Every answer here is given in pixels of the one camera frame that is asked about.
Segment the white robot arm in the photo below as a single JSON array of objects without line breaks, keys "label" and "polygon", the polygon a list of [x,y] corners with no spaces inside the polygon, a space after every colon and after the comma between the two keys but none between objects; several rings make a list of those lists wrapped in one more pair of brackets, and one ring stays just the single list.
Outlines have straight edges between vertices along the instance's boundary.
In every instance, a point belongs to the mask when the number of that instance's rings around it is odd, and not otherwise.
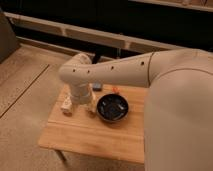
[{"label": "white robot arm", "polygon": [[213,171],[213,53],[156,51],[93,64],[79,53],[59,69],[77,104],[91,83],[143,87],[145,171]]}]

